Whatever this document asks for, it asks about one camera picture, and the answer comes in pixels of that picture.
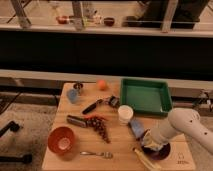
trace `orange bowl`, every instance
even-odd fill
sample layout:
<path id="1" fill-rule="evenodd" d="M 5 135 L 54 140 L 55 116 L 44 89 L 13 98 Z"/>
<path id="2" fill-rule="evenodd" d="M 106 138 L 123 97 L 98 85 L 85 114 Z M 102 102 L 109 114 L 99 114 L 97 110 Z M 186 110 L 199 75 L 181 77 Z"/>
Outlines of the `orange bowl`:
<path id="1" fill-rule="evenodd" d="M 69 152 L 74 143 L 74 133 L 68 127 L 58 127 L 54 129 L 48 137 L 48 148 L 58 155 Z"/>

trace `small container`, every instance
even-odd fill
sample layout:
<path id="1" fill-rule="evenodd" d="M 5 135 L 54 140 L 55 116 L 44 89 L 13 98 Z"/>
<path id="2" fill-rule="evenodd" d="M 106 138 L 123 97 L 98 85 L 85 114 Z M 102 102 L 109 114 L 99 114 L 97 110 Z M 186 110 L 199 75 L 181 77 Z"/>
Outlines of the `small container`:
<path id="1" fill-rule="evenodd" d="M 118 118 L 122 125 L 127 125 L 133 117 L 133 109 L 128 105 L 122 105 L 118 108 Z"/>
<path id="2" fill-rule="evenodd" d="M 115 19 L 114 19 L 114 18 L 112 18 L 112 17 L 104 18 L 104 24 L 105 24 L 106 26 L 111 27 L 111 26 L 114 25 L 114 23 L 115 23 Z"/>
<path id="3" fill-rule="evenodd" d="M 64 155 L 69 152 L 74 143 L 74 133 L 68 127 L 58 127 L 48 137 L 48 148 L 58 155 Z"/>

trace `grape bunch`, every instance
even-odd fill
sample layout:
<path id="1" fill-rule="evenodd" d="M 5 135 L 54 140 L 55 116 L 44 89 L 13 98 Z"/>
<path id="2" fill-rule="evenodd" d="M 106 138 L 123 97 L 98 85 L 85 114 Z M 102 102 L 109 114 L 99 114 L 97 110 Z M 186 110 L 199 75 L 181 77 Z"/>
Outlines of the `grape bunch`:
<path id="1" fill-rule="evenodd" d="M 104 123 L 104 120 L 100 117 L 94 116 L 87 119 L 87 126 L 93 127 L 94 131 L 98 132 L 98 134 L 102 137 L 102 139 L 106 143 L 110 143 L 106 125 Z"/>

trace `floor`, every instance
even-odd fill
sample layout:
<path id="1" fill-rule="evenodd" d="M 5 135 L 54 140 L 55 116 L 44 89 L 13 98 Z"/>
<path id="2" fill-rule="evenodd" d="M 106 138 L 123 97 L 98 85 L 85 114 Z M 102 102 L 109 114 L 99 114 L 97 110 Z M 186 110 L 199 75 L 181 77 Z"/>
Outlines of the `floor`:
<path id="1" fill-rule="evenodd" d="M 1 137 L 0 154 L 5 156 L 23 156 L 32 154 L 30 164 L 0 163 L 0 171 L 41 171 L 42 161 L 47 147 L 47 137 L 51 129 L 59 96 L 54 94 L 44 95 L 35 93 L 1 92 L 0 97 L 6 104 L 16 99 L 0 115 L 0 125 L 13 120 L 22 129 L 17 133 L 8 131 Z M 201 123 L 213 131 L 213 113 L 201 117 Z M 186 136 L 188 145 L 197 171 L 212 171 L 213 156 L 201 147 L 195 140 Z"/>

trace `red object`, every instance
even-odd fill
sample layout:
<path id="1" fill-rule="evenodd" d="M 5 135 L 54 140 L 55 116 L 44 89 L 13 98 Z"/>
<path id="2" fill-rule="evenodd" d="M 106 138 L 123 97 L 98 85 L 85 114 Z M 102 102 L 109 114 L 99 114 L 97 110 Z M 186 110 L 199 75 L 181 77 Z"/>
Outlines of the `red object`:
<path id="1" fill-rule="evenodd" d="M 100 116 L 98 114 L 88 114 L 88 115 L 85 115 L 84 119 L 90 119 L 90 118 L 95 118 L 95 117 L 97 117 L 99 119 L 102 119 L 102 120 L 107 120 L 105 117 Z"/>
<path id="2" fill-rule="evenodd" d="M 69 17 L 65 15 L 56 17 L 59 24 L 68 24 L 68 19 Z"/>
<path id="3" fill-rule="evenodd" d="M 115 23 L 115 19 L 114 18 L 112 18 L 112 17 L 107 17 L 107 18 L 104 18 L 104 24 L 106 25 L 106 26 L 113 26 L 114 25 L 114 23 Z"/>
<path id="4" fill-rule="evenodd" d="M 48 148 L 58 155 L 69 152 L 74 143 L 74 133 L 68 127 L 58 127 L 54 129 L 48 137 Z"/>
<path id="5" fill-rule="evenodd" d="M 106 90 L 107 89 L 107 82 L 105 80 L 98 80 L 97 85 L 98 85 L 99 90 Z"/>

